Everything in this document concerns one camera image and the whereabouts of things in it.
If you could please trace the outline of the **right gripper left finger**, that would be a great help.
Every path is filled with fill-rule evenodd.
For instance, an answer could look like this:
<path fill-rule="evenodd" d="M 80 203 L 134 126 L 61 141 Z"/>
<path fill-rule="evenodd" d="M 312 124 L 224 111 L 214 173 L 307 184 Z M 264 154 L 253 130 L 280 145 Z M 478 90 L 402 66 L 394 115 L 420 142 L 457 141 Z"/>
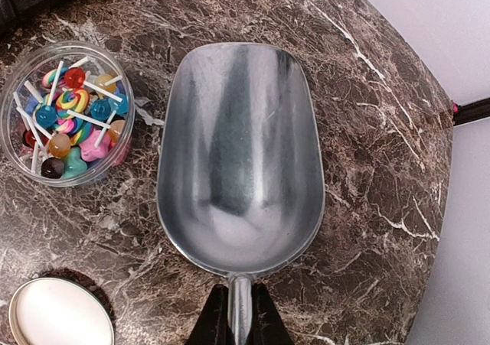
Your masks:
<path fill-rule="evenodd" d="M 227 319 L 228 292 L 228 288 L 221 284 L 211 289 L 186 345 L 234 343 Z"/>

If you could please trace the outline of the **white jar lid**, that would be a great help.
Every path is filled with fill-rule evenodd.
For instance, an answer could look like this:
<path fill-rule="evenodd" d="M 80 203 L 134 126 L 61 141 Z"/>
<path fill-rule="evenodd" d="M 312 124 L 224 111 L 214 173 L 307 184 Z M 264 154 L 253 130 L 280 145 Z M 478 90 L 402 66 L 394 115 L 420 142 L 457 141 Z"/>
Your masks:
<path fill-rule="evenodd" d="M 18 344 L 114 344 L 115 331 L 100 301 L 62 278 L 36 278 L 11 297 L 8 321 Z"/>

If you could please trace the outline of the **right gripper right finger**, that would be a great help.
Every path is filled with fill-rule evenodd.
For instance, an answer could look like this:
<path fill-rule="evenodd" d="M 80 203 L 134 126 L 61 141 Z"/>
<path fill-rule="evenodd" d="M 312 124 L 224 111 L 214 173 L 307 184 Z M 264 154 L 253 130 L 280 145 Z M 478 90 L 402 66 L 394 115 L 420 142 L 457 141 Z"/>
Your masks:
<path fill-rule="evenodd" d="M 253 316 L 247 344 L 293 345 L 273 299 L 263 283 L 252 287 Z"/>

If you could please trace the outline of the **right black frame post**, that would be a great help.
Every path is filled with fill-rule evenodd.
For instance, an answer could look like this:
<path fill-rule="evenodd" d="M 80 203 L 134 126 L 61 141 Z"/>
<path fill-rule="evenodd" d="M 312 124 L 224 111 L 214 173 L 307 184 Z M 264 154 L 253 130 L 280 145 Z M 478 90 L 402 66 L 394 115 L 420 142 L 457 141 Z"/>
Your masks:
<path fill-rule="evenodd" d="M 458 105 L 453 102 L 452 111 L 452 123 L 454 126 L 486 119 L 490 116 L 490 99 L 485 98 L 466 105 Z"/>

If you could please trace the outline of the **metal scoop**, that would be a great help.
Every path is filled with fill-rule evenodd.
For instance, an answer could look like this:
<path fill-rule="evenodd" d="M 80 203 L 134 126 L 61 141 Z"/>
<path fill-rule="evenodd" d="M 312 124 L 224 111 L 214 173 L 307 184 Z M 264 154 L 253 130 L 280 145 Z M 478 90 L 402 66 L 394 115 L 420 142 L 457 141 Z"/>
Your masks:
<path fill-rule="evenodd" d="M 315 112 L 293 55 L 238 42 L 185 55 L 168 98 L 156 201 L 173 246 L 228 280 L 227 322 L 245 344 L 253 283 L 307 250 L 325 209 Z"/>

